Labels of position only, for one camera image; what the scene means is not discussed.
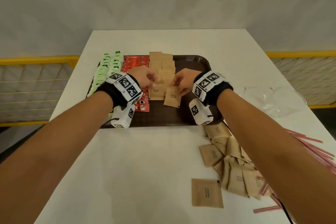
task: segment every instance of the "white table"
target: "white table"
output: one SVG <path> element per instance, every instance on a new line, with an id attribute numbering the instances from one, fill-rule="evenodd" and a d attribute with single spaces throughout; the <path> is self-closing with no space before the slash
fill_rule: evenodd
<path id="1" fill-rule="evenodd" d="M 102 54 L 116 50 L 203 56 L 238 93 L 244 86 L 289 85 L 243 29 L 93 31 L 51 119 L 85 98 Z M 308 107 L 276 120 L 323 140 L 319 146 L 336 153 L 334 139 Z M 270 198 L 258 201 L 222 191 L 224 209 L 193 207 L 191 178 L 217 179 L 202 162 L 198 146 L 203 144 L 201 126 L 101 129 L 36 223 L 288 223 L 283 211 L 253 213 L 275 205 Z"/>

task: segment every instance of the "yellow railing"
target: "yellow railing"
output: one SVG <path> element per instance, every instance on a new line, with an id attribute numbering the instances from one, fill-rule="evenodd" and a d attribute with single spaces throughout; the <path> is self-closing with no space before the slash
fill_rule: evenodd
<path id="1" fill-rule="evenodd" d="M 0 59 L 0 65 L 2 66 L 10 66 L 10 65 L 30 65 L 30 64 L 50 64 L 50 63 L 68 63 L 69 66 L 74 69 L 78 62 L 79 56 L 57 56 L 57 57 L 36 57 L 36 58 L 13 58 L 13 59 Z M 48 92 L 57 92 L 61 90 L 49 90 Z M 15 94 L 23 94 L 23 93 L 41 93 L 42 91 L 35 91 L 35 92 L 14 92 Z M 3 104 L 14 104 L 20 102 L 9 102 Z M 28 110 L 13 110 L 15 111 L 33 111 L 33 109 Z M 33 125 L 33 124 L 45 124 L 48 123 L 47 120 L 38 120 L 38 121 L 22 121 L 22 122 L 6 122 L 0 123 L 0 127 L 8 127 L 8 126 L 20 126 L 20 125 Z"/>
<path id="2" fill-rule="evenodd" d="M 336 57 L 336 51 L 315 51 L 315 52 L 266 52 L 270 59 L 281 58 L 309 58 L 309 57 Z M 311 109 L 315 108 L 332 108 L 336 107 L 336 102 L 328 105 L 310 105 Z"/>

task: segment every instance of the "dark brown tray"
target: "dark brown tray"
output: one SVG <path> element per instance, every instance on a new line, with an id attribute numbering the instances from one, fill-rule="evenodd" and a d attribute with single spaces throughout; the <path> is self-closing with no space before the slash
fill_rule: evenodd
<path id="1" fill-rule="evenodd" d="M 173 56 L 175 61 L 176 73 L 184 68 L 198 71 L 211 70 L 209 62 L 202 56 L 198 55 L 176 55 Z M 162 126 L 186 126 L 196 125 L 195 120 L 189 109 L 189 103 L 196 96 L 189 92 L 181 99 L 180 108 L 163 105 L 163 100 L 149 100 L 149 112 L 135 112 L 130 127 L 162 127 Z M 218 124 L 222 115 L 216 106 L 210 107 L 214 115 L 210 124 Z M 113 128 L 107 122 L 100 128 Z"/>

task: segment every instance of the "black wristband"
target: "black wristband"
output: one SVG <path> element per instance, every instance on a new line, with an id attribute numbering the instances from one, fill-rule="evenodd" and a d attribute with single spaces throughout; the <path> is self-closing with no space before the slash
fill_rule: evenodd
<path id="1" fill-rule="evenodd" d="M 194 83 L 196 83 L 203 75 L 208 73 L 209 71 L 205 71 L 200 73 L 198 76 L 196 76 Z M 225 81 L 222 81 L 220 84 L 214 86 L 210 91 L 207 92 L 205 100 L 203 101 L 204 105 L 217 105 L 217 99 L 219 95 L 224 91 L 224 90 L 233 90 L 233 87 Z"/>
<path id="2" fill-rule="evenodd" d="M 140 87 L 138 81 L 132 75 L 128 74 L 128 76 L 130 76 L 136 82 L 136 84 Z M 108 82 L 103 82 L 97 88 L 95 92 L 97 91 L 104 91 L 111 97 L 111 99 L 113 100 L 113 108 L 116 106 L 121 106 L 121 107 L 127 106 L 126 99 L 113 84 L 108 83 Z"/>

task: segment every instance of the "forearm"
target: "forearm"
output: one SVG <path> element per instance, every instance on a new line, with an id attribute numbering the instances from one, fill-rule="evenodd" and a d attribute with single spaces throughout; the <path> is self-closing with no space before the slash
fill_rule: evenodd
<path id="1" fill-rule="evenodd" d="M 45 125 L 0 165 L 3 223 L 33 223 L 113 107 L 99 91 Z"/>
<path id="2" fill-rule="evenodd" d="M 299 223 L 334 221 L 336 183 L 330 170 L 233 91 L 223 91 L 217 106 L 239 144 Z"/>

